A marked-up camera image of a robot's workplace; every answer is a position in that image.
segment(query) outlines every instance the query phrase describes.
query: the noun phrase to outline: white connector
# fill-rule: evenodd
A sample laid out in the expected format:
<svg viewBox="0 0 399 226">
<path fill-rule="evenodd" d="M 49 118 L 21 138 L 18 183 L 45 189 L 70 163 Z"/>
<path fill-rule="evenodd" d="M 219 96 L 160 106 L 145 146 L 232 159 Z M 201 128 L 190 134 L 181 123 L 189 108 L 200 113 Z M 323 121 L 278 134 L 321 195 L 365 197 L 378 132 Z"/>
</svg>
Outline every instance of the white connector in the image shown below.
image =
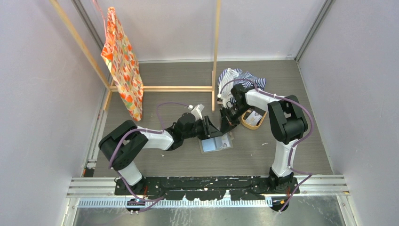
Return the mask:
<svg viewBox="0 0 399 226">
<path fill-rule="evenodd" d="M 197 105 L 191 111 L 191 114 L 195 116 L 195 120 L 202 119 L 202 114 L 201 114 L 202 110 L 204 110 L 204 105 Z"/>
</svg>

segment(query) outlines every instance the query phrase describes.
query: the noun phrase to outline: striped shirt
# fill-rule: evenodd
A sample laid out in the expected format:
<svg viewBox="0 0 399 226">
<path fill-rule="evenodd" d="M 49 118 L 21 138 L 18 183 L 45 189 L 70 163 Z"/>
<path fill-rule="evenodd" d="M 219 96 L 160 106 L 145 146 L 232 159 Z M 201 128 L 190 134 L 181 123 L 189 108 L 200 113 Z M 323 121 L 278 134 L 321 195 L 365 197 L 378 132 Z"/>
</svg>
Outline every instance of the striped shirt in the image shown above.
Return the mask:
<svg viewBox="0 0 399 226">
<path fill-rule="evenodd" d="M 258 86 L 259 89 L 262 89 L 262 90 L 264 90 L 264 88 L 266 87 L 266 79 L 257 78 L 253 74 L 251 74 L 250 72 L 242 73 L 242 70 L 239 69 L 239 68 L 234 68 L 233 70 L 236 71 L 239 74 L 238 78 L 236 78 L 236 79 L 248 79 L 248 80 L 251 80 Z M 218 85 L 219 85 L 220 81 L 222 81 L 223 76 L 226 73 L 227 73 L 227 69 L 224 69 L 222 71 L 222 73 L 219 75 L 219 80 L 217 81 Z M 234 85 L 242 84 L 245 88 L 253 86 L 253 83 L 251 83 L 249 81 L 234 81 L 233 83 L 234 83 Z M 231 97 L 230 98 L 230 102 L 231 103 L 235 103 L 236 100 L 233 97 Z"/>
</svg>

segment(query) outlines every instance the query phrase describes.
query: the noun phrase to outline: metal floor plate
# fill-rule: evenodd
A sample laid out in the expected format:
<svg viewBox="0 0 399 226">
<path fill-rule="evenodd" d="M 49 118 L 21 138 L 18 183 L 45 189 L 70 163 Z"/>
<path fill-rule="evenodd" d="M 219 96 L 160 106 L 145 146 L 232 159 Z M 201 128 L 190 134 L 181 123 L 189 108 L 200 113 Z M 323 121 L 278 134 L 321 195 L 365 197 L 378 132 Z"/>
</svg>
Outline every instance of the metal floor plate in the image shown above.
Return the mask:
<svg viewBox="0 0 399 226">
<path fill-rule="evenodd" d="M 154 208 L 130 215 L 125 208 L 78 205 L 75 226 L 343 226 L 336 196 L 294 196 L 281 215 L 268 207 Z"/>
</svg>

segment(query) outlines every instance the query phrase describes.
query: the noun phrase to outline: paper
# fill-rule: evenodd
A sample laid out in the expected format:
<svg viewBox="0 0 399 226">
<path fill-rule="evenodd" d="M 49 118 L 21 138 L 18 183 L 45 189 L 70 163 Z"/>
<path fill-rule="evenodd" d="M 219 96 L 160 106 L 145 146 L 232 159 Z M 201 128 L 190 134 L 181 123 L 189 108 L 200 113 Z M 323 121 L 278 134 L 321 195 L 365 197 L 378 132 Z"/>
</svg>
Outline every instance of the paper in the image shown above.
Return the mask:
<svg viewBox="0 0 399 226">
<path fill-rule="evenodd" d="M 255 111 L 252 111 L 251 114 L 245 119 L 245 123 L 251 126 L 256 126 L 258 122 L 262 119 L 262 116 Z"/>
<path fill-rule="evenodd" d="M 225 148 L 232 147 L 230 139 L 228 137 L 228 133 L 224 134 L 221 137 L 201 140 L 201 144 L 202 144 L 202 151 L 204 153 L 219 151 Z"/>
</svg>

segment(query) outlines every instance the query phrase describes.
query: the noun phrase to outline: orange floral bag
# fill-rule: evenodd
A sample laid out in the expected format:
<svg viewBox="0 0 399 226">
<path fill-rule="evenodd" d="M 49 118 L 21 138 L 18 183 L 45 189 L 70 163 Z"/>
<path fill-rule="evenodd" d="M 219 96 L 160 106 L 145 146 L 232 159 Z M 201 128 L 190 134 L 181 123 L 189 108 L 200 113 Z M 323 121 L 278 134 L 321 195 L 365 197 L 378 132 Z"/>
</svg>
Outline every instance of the orange floral bag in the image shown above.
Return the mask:
<svg viewBox="0 0 399 226">
<path fill-rule="evenodd" d="M 143 82 L 138 61 L 128 37 L 116 17 L 115 8 L 108 9 L 106 41 L 101 52 L 120 97 L 132 118 L 136 121 L 143 116 Z"/>
</svg>

